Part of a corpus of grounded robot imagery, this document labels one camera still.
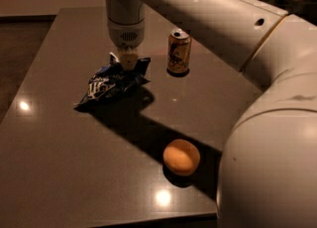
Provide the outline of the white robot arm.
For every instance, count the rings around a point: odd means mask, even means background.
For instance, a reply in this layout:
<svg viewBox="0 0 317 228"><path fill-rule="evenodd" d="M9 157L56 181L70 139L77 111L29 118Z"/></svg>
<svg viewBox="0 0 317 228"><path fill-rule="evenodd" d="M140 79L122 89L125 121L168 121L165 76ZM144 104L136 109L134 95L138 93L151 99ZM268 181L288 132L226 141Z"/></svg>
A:
<svg viewBox="0 0 317 228"><path fill-rule="evenodd" d="M220 228L317 228L317 29L258 0L140 0L264 89L223 149Z"/></svg>

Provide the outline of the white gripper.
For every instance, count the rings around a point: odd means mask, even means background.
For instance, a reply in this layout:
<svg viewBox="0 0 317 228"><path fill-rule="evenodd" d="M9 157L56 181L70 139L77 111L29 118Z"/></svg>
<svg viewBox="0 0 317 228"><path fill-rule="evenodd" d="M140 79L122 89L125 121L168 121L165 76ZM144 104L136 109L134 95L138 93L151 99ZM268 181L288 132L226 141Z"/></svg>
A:
<svg viewBox="0 0 317 228"><path fill-rule="evenodd" d="M108 32L118 49L119 61L124 70L133 70L138 47L145 32L145 8L140 0L105 0Z"/></svg>

